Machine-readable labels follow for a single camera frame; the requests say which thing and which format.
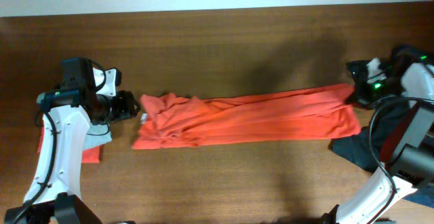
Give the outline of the red soccer t-shirt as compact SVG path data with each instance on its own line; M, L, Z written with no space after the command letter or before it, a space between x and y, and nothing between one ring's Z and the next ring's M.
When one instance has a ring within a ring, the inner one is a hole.
M146 111L133 149L323 140L358 134L361 126L345 83L234 98L143 95Z

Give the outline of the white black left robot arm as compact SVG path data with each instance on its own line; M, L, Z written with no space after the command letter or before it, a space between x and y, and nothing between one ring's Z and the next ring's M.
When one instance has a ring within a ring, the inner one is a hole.
M134 118L139 102L130 91L106 96L76 88L42 93L37 103L44 122L37 170L23 205L7 210L5 223L100 223L81 200L85 138L91 124Z

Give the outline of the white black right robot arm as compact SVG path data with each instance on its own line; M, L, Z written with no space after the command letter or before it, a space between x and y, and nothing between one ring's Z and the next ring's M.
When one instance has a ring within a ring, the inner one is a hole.
M359 134L332 142L332 151L372 172L348 201L325 213L322 223L377 223L402 198L433 183L433 62L349 62L359 105L374 110Z

